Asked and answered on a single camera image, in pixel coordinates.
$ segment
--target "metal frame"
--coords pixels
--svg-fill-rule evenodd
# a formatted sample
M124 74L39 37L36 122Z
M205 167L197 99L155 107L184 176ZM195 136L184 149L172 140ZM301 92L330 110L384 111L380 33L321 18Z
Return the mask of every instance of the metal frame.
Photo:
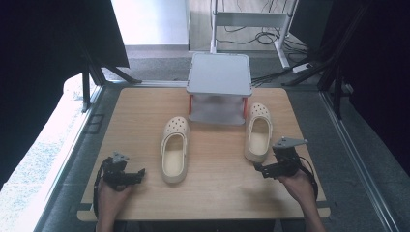
M27 207L27 209L20 216L20 220L24 220L23 224L19 224L16 231L35 231L38 226L42 216L44 215L45 209L47 207L48 201L51 198L51 194L57 188L57 183L60 180L63 171L69 162L73 154L73 150L78 145L78 140L82 135L83 129L90 116L96 109L95 103L100 99L103 89L106 86L97 86L90 98L89 110L84 112L73 125L73 129L67 137L63 147L60 150L60 155L56 161L52 164L51 170L49 171L46 180L39 189L32 203Z
M297 0L293 0L287 14L272 13L231 13L218 12L218 0L214 2L212 11L212 39L210 53L217 53L218 26L247 26L247 27L277 27L280 28L280 37L275 41L275 48L284 69L290 69L289 62L283 52L282 45L289 31L290 22L295 11Z
M371 174L367 170L366 165L362 160L362 156L358 152L346 127L343 125L343 122L339 119L339 117L334 113L333 101L329 97L329 94L323 91L320 91L319 94L322 101L325 103L325 107L327 108L329 117L331 118L335 126L335 129L337 130L337 133L340 136L340 140L346 149L347 155L352 161L352 164L360 180L363 183L368 198L370 199L370 202L372 203L376 214L379 216L380 221L382 222L383 227L385 228L385 231L400 231L397 227L397 223L395 222L392 210L389 208L379 187L376 185Z

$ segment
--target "floor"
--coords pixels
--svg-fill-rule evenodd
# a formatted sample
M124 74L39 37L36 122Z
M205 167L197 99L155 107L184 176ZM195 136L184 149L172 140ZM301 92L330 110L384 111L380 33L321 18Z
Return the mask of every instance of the floor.
M138 4L161 2L128 1L130 1L128 5L130 7L127 6L128 8L124 9L124 15L128 16L132 15L131 9L141 6ZM112 1L114 9L119 6L120 2L122 1ZM190 0L193 7L197 6L195 4L205 4L205 2L206 5L202 6L202 9L208 9L209 1ZM230 1L230 4L226 1L226 7L234 9L239 6L236 1ZM158 8L144 5L144 9L163 10L163 5ZM181 16L184 8L178 8L178 11L180 11L178 16ZM138 41L133 36L135 35L133 24L124 25L122 23L124 19L119 15L117 17L131 63L130 69L122 70L135 78L146 80L141 87L184 87L184 81L188 78L190 58L196 50L190 49L192 46L189 41L186 41L187 34L167 31L165 34L158 34L162 35L162 39L158 39L155 43L147 43L147 40L151 40L146 38ZM176 20L180 23L175 24L179 25L179 29L175 30L185 31L181 28L187 26L184 24L186 16L180 18L184 19ZM158 24L148 24L149 29L144 26L138 27L143 29L143 33L137 33L137 35L144 34L144 32L150 32L148 34L151 36L155 35L151 32L154 32L152 29L157 26L161 28L161 21ZM132 33L127 34L125 32L127 28ZM203 50L206 46L203 43L198 46L197 50ZM249 56L252 77L277 73L281 70L278 57L274 52L250 50L252 49L247 48L241 53ZM304 54L289 57L298 61L304 57ZM44 127L44 132L0 192L1 231L32 231L39 220L36 231L92 231L94 223L79 221L75 212L81 207L79 200L85 189L89 172L94 165L93 159L103 141L104 130L108 125L118 95L122 88L136 87L122 81L108 70L103 71L112 83L102 89L95 89L99 97L93 100L93 108L87 114L79 113L81 108L80 87L77 84L69 87L71 85L67 83L61 104ZM264 83L260 87L280 87L281 83L296 76L291 72L272 78L271 82ZM72 82L78 82L75 81L76 78L79 79L79 77L74 77ZM350 105L348 98L342 99L343 120L334 119L327 106L327 95L323 96L315 88L319 78L320 74L296 87L285 87L285 89L304 137L309 138L309 152L331 206L331 216L324 219L326 227L330 231L404 231L410 226L410 213L407 210L410 207L408 176L380 138ZM96 115L104 115L98 132L95 132L92 124L93 117ZM346 140L344 131L348 131L350 140ZM72 142L75 140L78 142L76 146L73 146ZM46 159L39 154L47 154ZM60 167L64 164L67 168L61 169ZM380 219L380 212L386 214L386 208L380 209L381 203L386 203L387 213L392 215L391 218L396 226L389 228ZM281 228L277 226L275 231L281 231Z
M112 0L125 45L188 44L188 0Z

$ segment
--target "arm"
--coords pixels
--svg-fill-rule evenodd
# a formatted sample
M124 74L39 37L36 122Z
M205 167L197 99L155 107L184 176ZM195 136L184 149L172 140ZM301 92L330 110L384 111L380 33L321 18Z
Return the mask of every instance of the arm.
M97 232L112 232L114 221L132 192L132 186L127 186L121 191L112 189L105 181L99 185L99 221Z
M307 232L326 231L316 208L313 187L309 182L308 176L302 170L299 170L292 177L280 176L278 180L284 184L289 194L301 205L305 216Z

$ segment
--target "wooden board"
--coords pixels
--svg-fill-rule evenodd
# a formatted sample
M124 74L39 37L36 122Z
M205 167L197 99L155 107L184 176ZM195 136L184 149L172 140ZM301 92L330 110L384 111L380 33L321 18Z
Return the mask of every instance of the wooden board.
M303 138L292 106L283 89L253 89L249 105L265 104L273 121L273 141L282 136ZM161 138L174 116L188 118L185 88L131 88L119 97L96 165L81 203L91 204L93 183L102 161L114 151L131 159L126 172L146 168L140 185L120 213L123 220L302 218L299 204L284 186L264 179L244 156L245 125L215 126L190 122L188 174L177 185L161 178ZM311 163L307 146L296 147ZM276 162L270 154L264 165ZM318 201L326 201L319 184ZM321 217L329 208L319 208ZM90 211L78 211L84 221L96 220Z

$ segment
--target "white clog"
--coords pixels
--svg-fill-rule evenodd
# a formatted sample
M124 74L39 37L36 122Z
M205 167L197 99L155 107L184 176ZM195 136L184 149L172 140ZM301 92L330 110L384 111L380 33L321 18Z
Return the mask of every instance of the white clog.
M165 182L179 183L187 176L189 137L190 126L184 117L174 117L166 123L161 143L161 171Z
M246 121L245 157L253 162L263 162L268 156L271 138L269 109L261 103L253 103Z

